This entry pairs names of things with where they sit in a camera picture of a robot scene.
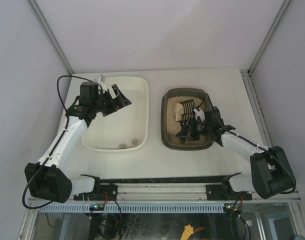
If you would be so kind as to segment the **pale clump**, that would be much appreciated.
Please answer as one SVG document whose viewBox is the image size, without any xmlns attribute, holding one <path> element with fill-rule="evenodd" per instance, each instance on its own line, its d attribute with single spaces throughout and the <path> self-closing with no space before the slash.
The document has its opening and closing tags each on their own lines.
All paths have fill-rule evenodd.
<svg viewBox="0 0 305 240">
<path fill-rule="evenodd" d="M 185 113 L 184 106 L 181 103 L 177 102 L 174 105 L 174 117 L 175 117 L 175 121 L 176 122 L 182 121 L 182 116 L 183 116 L 184 113 Z"/>
</svg>

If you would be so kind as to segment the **black litter scoop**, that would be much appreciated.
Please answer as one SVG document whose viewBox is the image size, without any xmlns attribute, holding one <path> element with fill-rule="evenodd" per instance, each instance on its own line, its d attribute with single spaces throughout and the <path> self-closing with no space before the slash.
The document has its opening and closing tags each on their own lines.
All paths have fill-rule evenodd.
<svg viewBox="0 0 305 240">
<path fill-rule="evenodd" d="M 181 130 L 182 130 L 182 127 L 184 127 L 186 124 L 188 124 L 188 121 L 190 119 L 193 119 L 195 117 L 195 112 L 194 112 L 195 102 L 193 99 L 190 99 L 190 100 L 182 101 L 179 103 L 182 104 L 184 107 L 184 114 L 182 115 L 182 121 L 177 122 L 177 123 L 180 123 Z M 181 144 L 184 144 L 186 141 L 191 140 L 191 139 L 186 139 L 186 138 L 178 138 L 178 139 Z"/>
</svg>

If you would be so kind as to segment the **grey clump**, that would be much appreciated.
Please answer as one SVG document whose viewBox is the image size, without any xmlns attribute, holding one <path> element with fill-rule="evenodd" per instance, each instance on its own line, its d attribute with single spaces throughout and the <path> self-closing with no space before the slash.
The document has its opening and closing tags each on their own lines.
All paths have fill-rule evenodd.
<svg viewBox="0 0 305 240">
<path fill-rule="evenodd" d="M 127 148 L 127 145 L 125 143 L 121 143 L 119 146 L 118 146 L 120 149 L 126 149 Z"/>
<path fill-rule="evenodd" d="M 138 140 L 138 139 L 133 139 L 133 140 L 132 140 L 132 144 L 133 144 L 133 145 L 137 145 L 137 144 L 138 144 L 138 142 L 139 142 L 139 140 Z"/>
</svg>

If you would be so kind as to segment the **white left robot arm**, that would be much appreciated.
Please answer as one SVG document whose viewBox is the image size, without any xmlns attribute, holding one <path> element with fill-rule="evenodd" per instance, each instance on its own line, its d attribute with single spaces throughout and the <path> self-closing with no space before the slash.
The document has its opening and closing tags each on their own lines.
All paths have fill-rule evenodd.
<svg viewBox="0 0 305 240">
<path fill-rule="evenodd" d="M 45 154 L 36 163 L 28 163 L 24 169 L 27 184 L 22 194 L 25 208 L 26 194 L 53 202 L 65 203 L 71 196 L 93 193 L 100 184 L 100 178 L 81 174 L 69 178 L 65 174 L 69 155 L 78 140 L 86 132 L 98 113 L 103 117 L 116 113 L 132 104 L 116 84 L 111 86 L 112 97 L 105 86 L 105 77 L 100 75 L 95 80 L 82 79 L 79 95 L 70 107 L 64 107 L 63 126 Z"/>
</svg>

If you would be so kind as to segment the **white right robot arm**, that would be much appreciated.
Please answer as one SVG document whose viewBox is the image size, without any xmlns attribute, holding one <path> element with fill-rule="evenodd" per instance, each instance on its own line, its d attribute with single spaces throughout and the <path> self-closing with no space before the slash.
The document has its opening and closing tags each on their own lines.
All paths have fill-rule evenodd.
<svg viewBox="0 0 305 240">
<path fill-rule="evenodd" d="M 223 180 L 225 192 L 255 192 L 261 198 L 268 199 L 296 190 L 294 174 L 281 147 L 255 144 L 236 133 L 233 126 L 224 125 L 220 120 L 199 121 L 191 118 L 176 134 L 181 142 L 197 141 L 201 136 L 207 136 L 221 147 L 232 150 L 250 165 L 250 173 L 235 173 Z"/>
</svg>

